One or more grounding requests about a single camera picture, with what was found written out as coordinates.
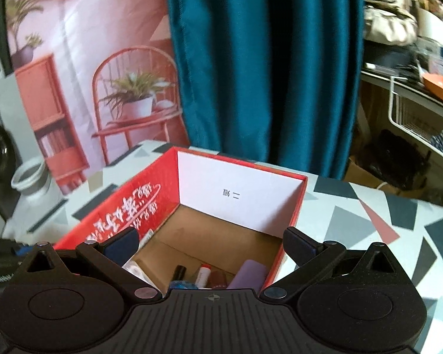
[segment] curtain fold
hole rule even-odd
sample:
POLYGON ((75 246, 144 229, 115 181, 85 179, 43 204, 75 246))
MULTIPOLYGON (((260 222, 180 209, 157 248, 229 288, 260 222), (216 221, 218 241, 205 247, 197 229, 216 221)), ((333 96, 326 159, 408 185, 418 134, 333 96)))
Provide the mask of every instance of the curtain fold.
POLYGON ((169 0, 194 146, 341 178, 362 0, 169 0))

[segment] ribbed black surface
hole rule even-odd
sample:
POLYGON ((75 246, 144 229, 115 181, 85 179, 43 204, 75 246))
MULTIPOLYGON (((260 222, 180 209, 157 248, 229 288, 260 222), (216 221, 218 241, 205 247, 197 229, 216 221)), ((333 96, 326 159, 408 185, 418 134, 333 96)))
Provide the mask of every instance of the ribbed black surface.
POLYGON ((250 290, 173 290, 160 304, 136 307, 119 332, 84 353, 340 352, 324 348, 308 336, 287 307, 264 304, 250 290))

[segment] cardboard box on floor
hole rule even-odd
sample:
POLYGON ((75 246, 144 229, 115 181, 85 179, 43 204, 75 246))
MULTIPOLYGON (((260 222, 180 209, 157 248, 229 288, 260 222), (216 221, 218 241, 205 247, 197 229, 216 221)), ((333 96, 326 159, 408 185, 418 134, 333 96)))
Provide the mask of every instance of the cardboard box on floor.
POLYGON ((230 281, 250 259, 271 269, 268 286, 284 255, 282 234, 295 226, 306 186, 302 175, 172 147, 56 248, 102 242, 135 227, 142 248, 133 260, 163 293, 177 265, 187 268, 189 279, 208 263, 230 281))
POLYGON ((369 188, 382 190, 386 193, 395 194, 399 197, 405 198, 420 198, 424 191, 423 188, 416 190, 400 190, 395 186, 385 183, 357 165, 355 156, 350 157, 348 169, 343 180, 346 182, 357 183, 358 185, 363 185, 369 188))

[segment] pink triangle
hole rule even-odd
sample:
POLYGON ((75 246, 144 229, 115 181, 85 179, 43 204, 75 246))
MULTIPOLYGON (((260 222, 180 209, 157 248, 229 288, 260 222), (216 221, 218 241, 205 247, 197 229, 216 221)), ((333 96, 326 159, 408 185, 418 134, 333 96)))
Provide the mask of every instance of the pink triangle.
POLYGON ((400 236, 392 229, 381 217, 377 215, 377 213, 372 210, 368 205, 366 205, 363 201, 359 200, 367 215, 371 219, 372 224, 376 228, 377 232, 382 238, 382 241, 388 245, 398 239, 400 236))

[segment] red chair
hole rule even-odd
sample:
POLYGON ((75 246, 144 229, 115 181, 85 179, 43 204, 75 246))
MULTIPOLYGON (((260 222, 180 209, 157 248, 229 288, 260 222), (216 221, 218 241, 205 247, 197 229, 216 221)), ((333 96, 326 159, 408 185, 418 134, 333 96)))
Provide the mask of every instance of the red chair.
POLYGON ((182 126, 182 132, 188 140, 187 130, 182 119, 180 97, 177 82, 177 70, 174 60, 161 49, 138 46, 121 49, 111 55, 98 67, 92 81, 93 103, 97 120, 97 132, 92 137, 99 137, 105 164, 109 164, 108 148, 105 137, 124 133, 128 148, 132 147, 130 131, 160 124, 166 142, 170 142, 168 121, 175 120, 182 126), (116 110, 111 111, 102 100, 114 93, 111 80, 124 77, 127 73, 150 72, 172 85, 157 93, 155 109, 147 117, 138 119, 117 118, 116 110))

